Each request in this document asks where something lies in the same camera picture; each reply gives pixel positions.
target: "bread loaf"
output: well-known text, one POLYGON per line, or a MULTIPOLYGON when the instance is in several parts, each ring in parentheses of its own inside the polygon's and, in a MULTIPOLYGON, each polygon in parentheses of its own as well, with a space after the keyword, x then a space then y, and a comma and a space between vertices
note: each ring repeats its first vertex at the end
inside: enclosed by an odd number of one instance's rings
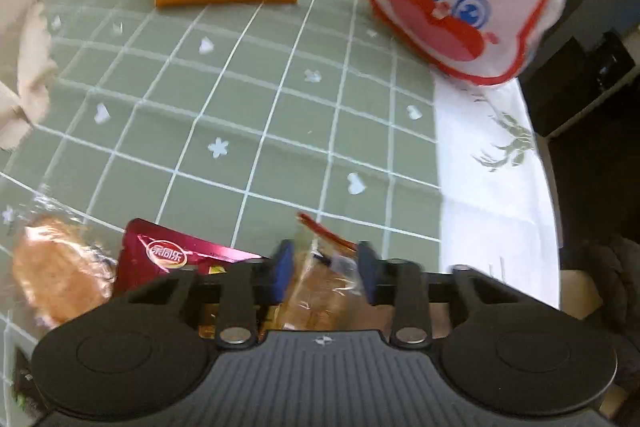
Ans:
POLYGON ((108 268, 78 230, 54 216, 40 217, 24 228, 14 250, 13 272, 28 303, 50 327, 111 296, 108 268))

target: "grid pattern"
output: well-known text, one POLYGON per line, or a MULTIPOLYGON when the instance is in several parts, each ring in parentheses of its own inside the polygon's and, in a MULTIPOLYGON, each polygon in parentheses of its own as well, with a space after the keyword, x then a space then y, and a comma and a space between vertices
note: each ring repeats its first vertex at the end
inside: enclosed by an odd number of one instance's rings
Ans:
MULTIPOLYGON (((433 80, 366 0, 45 4, 60 74, 46 120, 0 152, 0 210, 46 193, 114 257, 133 217, 269 255, 302 210, 437 269, 433 80)), ((0 221, 5 272, 10 229, 0 221)), ((6 368, 11 346, 31 349, 42 332, 27 308, 2 305, 0 421, 23 425, 6 368)))

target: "clear plastic bag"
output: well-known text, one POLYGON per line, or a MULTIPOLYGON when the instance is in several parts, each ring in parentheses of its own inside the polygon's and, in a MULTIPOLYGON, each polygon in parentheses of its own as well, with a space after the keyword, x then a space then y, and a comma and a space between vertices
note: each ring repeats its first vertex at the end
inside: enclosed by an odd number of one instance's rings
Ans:
POLYGON ((86 227, 57 201, 39 196, 34 203, 15 229, 15 299, 50 329, 108 301, 115 261, 83 238, 86 227))
POLYGON ((275 320, 283 330, 388 332, 393 307, 370 306, 362 291, 356 245, 324 229, 305 214, 314 233, 311 248, 296 252, 294 274, 275 320))

